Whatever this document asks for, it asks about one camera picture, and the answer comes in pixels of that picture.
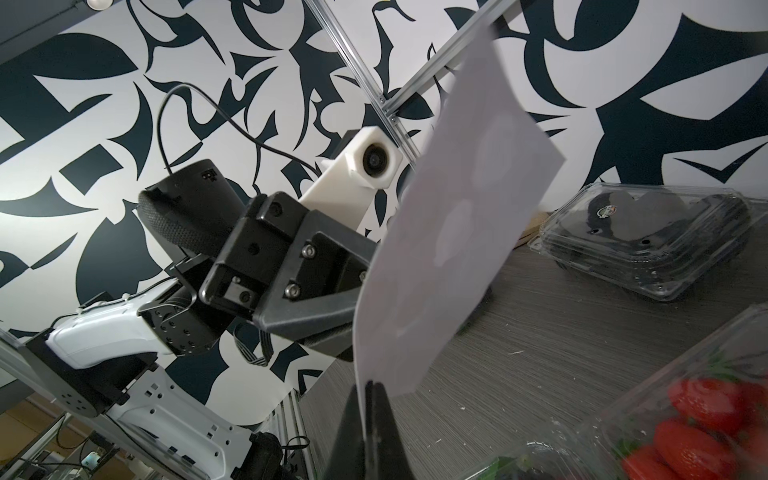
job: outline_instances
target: white plastic bracket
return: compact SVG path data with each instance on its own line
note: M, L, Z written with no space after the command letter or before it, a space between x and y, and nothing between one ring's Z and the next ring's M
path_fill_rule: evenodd
M229 479L243 464L252 432L211 412L176 386L162 367L146 371L128 395L124 405L113 406L107 415L133 430L133 437L149 442L141 430L149 432L156 444L153 450L180 457L210 480Z
M167 292L175 281L167 281L128 300L96 303L77 315L63 319L48 335L45 344L73 369L87 369L107 359L136 353L171 351L138 310Z
M376 177L368 175L362 165L370 145L379 145L388 157L386 169ZM376 191L392 184L401 162L402 153L381 128L361 128L299 202L357 230Z

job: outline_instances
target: strawberry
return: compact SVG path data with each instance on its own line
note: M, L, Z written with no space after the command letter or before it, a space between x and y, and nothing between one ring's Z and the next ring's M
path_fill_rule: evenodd
M653 445L640 447L621 461L621 467L629 480L680 480L677 473L662 463Z
M759 383L741 384L744 414L749 425L768 425L768 388Z
M740 385L719 379L682 379L667 390L672 406L705 429L727 435L739 431L744 420Z
M752 425L740 434L740 445L752 462L750 469L755 473L768 472L768 429Z
M654 445L684 480L732 478L738 463L730 449L694 427L667 420L656 426Z

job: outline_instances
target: mounting hole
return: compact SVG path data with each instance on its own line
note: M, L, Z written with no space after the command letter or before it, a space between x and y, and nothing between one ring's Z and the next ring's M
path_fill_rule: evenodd
M267 211L272 215L273 217L279 217L283 214L283 206L280 205L277 202L272 202L270 204L270 207L267 209Z

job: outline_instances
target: blackberry container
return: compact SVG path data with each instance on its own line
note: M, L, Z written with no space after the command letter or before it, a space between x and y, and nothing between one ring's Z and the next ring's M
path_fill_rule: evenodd
M746 246L751 203L725 188L590 184L529 246L655 300L679 296Z

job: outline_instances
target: green leaf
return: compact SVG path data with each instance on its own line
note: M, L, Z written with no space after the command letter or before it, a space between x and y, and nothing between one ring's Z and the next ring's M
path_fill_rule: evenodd
M494 480L498 472L498 458L478 477L478 480Z

